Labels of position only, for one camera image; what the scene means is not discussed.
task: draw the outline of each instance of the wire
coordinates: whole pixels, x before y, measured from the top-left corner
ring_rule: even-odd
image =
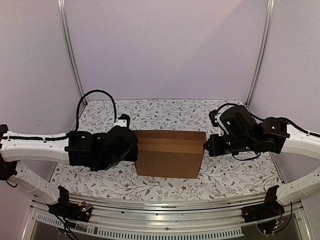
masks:
[[[67,220],[65,220],[65,222],[56,214],[56,212],[50,207],[50,205],[48,205],[48,208],[52,211],[53,215],[63,224],[63,227],[64,227],[64,230],[66,231],[66,229],[68,229],[69,233],[72,234],[72,237],[70,237],[68,234],[69,233],[66,233],[65,235],[71,239],[71,240],[79,240],[79,238],[77,238],[77,236],[74,234],[74,232],[70,229],[70,227],[68,226],[69,225],[69,222]]]
[[[280,212],[280,211],[278,211],[278,214],[280,215],[280,218],[279,218],[279,222],[280,222],[280,220],[284,217],[284,216],[282,216],[282,213]]]
[[[113,104],[113,111],[114,111],[114,122],[116,122],[116,120],[117,120],[117,108],[116,108],[116,103],[115,103],[114,98],[104,90],[100,90],[100,89],[91,90],[91,91],[88,91],[86,94],[84,94],[78,102],[78,105],[76,107],[76,124],[75,124],[74,131],[77,131],[79,128],[79,112],[80,112],[81,103],[85,99],[86,96],[88,96],[89,94],[92,94],[92,93],[102,93],[102,94],[107,95],[111,99],[111,102]],[[1,137],[1,139],[4,139],[4,140],[37,140],[37,141],[44,141],[44,142],[45,141],[59,141],[59,140],[67,139],[67,138],[69,138],[69,136],[67,134],[64,136],[59,136],[59,137],[45,137],[45,138],[40,137],[40,136],[3,136],[3,137]]]
[[[251,134],[250,134],[250,129],[249,129],[249,128],[246,128],[246,129],[244,130],[244,133],[245,133],[245,135],[246,135],[251,141],[253,141],[254,143],[261,143],[260,140],[258,140],[258,139],[256,139],[256,138],[254,138],[253,136],[251,136]]]
[[[257,224],[256,224],[256,227],[257,227],[257,229],[259,230],[259,232],[261,232],[261,233],[262,233],[263,235],[265,235],[265,236],[269,236],[269,235],[273,235],[273,234],[280,233],[281,231],[283,231],[283,230],[289,225],[290,220],[291,220],[291,218],[292,218],[292,214],[293,214],[293,205],[292,205],[292,202],[290,202],[290,208],[291,208],[291,210],[290,210],[289,219],[288,219],[288,221],[286,222],[286,224],[284,225],[283,228],[281,228],[280,230],[277,230],[278,228],[276,228],[276,230],[275,230],[274,232],[269,233],[269,234],[264,234],[263,228],[260,229],[260,225],[258,226],[258,223],[257,223]]]
[[[261,156],[261,153],[259,153],[258,155],[254,156],[254,157],[250,157],[250,158],[246,158],[246,159],[239,159],[235,157],[235,154],[232,153],[232,157],[238,161],[250,161],[250,160],[255,160],[257,158],[259,158]]]
[[[106,91],[103,91],[100,89],[91,90],[91,91],[88,91],[85,95],[83,95],[78,102],[78,106],[76,107],[76,119],[75,119],[76,123],[75,123],[74,131],[77,131],[79,128],[79,111],[80,111],[81,103],[85,99],[86,96],[88,96],[89,94],[92,94],[92,93],[102,93],[102,94],[107,95],[111,99],[111,102],[113,104],[113,111],[114,111],[114,122],[116,122],[116,120],[117,120],[117,108],[116,108],[116,103],[115,103],[114,98]]]
[[[5,180],[5,182],[12,188],[16,188],[18,186],[18,184],[12,185],[10,182],[8,182],[7,180]]]
[[[220,107],[218,107],[218,109],[216,110],[217,113],[218,113],[222,108],[224,108],[224,107],[226,107],[226,106],[241,106],[241,105],[236,104],[236,103],[227,102],[227,103],[225,103],[225,104],[222,104]],[[258,116],[256,116],[256,115],[252,114],[251,112],[249,112],[249,114],[250,114],[252,117],[254,117],[255,119],[258,119],[258,120],[261,121],[261,122],[264,120],[263,118],[258,117]]]
[[[286,118],[286,117],[279,117],[279,118],[285,120],[287,123],[291,124],[291,125],[294,126],[296,129],[298,129],[299,131],[301,131],[301,132],[303,132],[303,133],[305,133],[305,134],[308,134],[308,135],[311,135],[311,136],[320,138],[320,134],[319,134],[319,133],[307,131],[307,130],[303,129],[302,127],[298,126],[298,125],[295,124],[292,120],[290,120],[290,119],[288,119],[288,118]]]
[[[279,233],[279,232],[281,232],[282,230],[284,230],[284,229],[289,225],[290,220],[291,220],[291,217],[292,217],[292,213],[293,213],[292,202],[290,202],[290,206],[291,206],[291,211],[290,211],[290,216],[289,216],[288,221],[286,222],[286,224],[284,225],[284,227],[283,227],[283,228],[281,228],[281,229],[280,229],[280,230],[278,230],[278,231],[275,231],[275,233]]]

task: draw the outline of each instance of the floral tablecloth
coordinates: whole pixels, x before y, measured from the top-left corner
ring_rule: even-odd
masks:
[[[118,116],[131,117],[133,130],[204,131],[207,137],[216,132],[208,114],[232,100],[117,100]],[[80,117],[79,130],[91,133],[108,131],[113,125],[110,101],[91,101]],[[252,157],[242,153],[238,158]],[[132,162],[121,162],[104,171],[58,163],[51,183],[71,193],[113,199],[139,201],[194,201],[229,198],[263,193],[280,184],[280,178],[269,153],[258,159],[238,161],[230,155],[209,157],[206,152],[198,179],[138,176]]]

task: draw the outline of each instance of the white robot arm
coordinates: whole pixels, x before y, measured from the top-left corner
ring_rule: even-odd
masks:
[[[69,192],[65,188],[51,185],[21,161],[85,166],[92,171],[109,169],[120,161],[135,162],[138,139],[128,128],[129,123],[129,116],[123,114],[108,132],[70,131],[37,136],[14,133],[7,125],[0,125],[0,180],[25,187],[28,193],[42,199],[52,214],[88,222],[91,205],[69,202]]]
[[[232,106],[223,113],[225,106]],[[320,134],[305,130],[284,117],[261,119],[244,106],[226,103],[209,114],[217,134],[212,134],[204,144],[211,157],[253,151],[256,157],[264,152],[294,153],[320,160]],[[263,204],[242,209],[245,222],[254,222],[283,214],[284,205],[320,189],[320,167],[306,176],[267,190]]]

